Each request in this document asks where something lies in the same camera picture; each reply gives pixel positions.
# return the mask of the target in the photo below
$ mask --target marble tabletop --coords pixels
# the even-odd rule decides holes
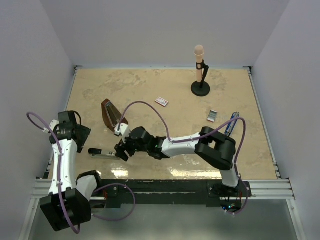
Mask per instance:
[[[137,152],[128,162],[92,158],[89,148],[114,151],[120,138],[106,128],[101,103],[109,99],[123,112],[133,101],[154,106],[168,124],[171,137],[199,132],[203,126],[217,128],[239,112],[246,120],[247,131],[238,169],[243,179],[277,179],[262,120],[248,72],[244,69],[210,69],[206,82],[211,92],[205,97],[192,94],[194,69],[79,69],[74,81],[68,110],[82,116],[82,124],[91,128],[81,154],[76,157],[76,175],[98,170],[103,179],[220,179],[220,172],[197,155],[180,155],[156,160]],[[166,107],[155,103],[157,97],[169,101]],[[215,122],[207,121],[210,110],[217,111]],[[131,129],[143,126],[154,136],[166,130],[153,110],[135,104],[125,115]],[[243,124],[238,121],[231,135],[240,142]]]

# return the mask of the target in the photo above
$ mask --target reflective surface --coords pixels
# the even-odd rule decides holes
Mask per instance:
[[[125,215],[131,205],[105,209],[108,217]],[[119,222],[93,218],[76,235],[70,228],[55,232],[40,208],[30,240],[296,240],[285,200],[251,200],[236,217],[221,208],[201,205],[137,205]]]

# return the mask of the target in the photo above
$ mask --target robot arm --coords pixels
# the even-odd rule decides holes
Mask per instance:
[[[116,156],[128,161],[135,152],[146,152],[155,159],[168,159],[177,155],[197,154],[212,167],[219,169],[222,176],[222,185],[218,191],[226,192],[237,188],[239,177],[237,175],[233,160],[236,153],[236,141],[229,136],[216,132],[212,136],[199,140],[180,140],[194,139],[206,135],[213,131],[210,127],[203,127],[202,130],[193,135],[172,138],[150,135],[142,126],[130,131],[129,126],[121,123],[115,127],[114,134],[121,136],[121,141],[115,146]]]
[[[76,154],[81,153],[91,129],[77,124],[74,111],[58,114],[58,121],[50,124],[62,148],[61,167],[58,169],[59,149],[55,139],[50,136],[54,154],[54,169],[49,196],[40,199],[40,207],[55,231],[69,228],[59,200],[58,182],[61,183],[64,205],[70,220],[79,225],[91,220],[90,197],[100,187],[100,175],[96,171],[85,172],[76,179]]]

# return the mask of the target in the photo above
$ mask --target white wall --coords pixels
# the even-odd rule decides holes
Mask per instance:
[[[39,0],[0,2],[0,56],[0,239],[15,240],[50,155],[49,137],[26,112],[57,118],[73,74]]]
[[[320,1],[291,0],[253,67],[282,177],[309,240],[320,235]]]
[[[252,66],[289,0],[41,0],[74,64]]]

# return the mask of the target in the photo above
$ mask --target small box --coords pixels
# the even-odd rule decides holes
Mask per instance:
[[[163,99],[162,97],[158,97],[155,102],[160,104],[161,106],[165,107],[169,103],[167,100]]]

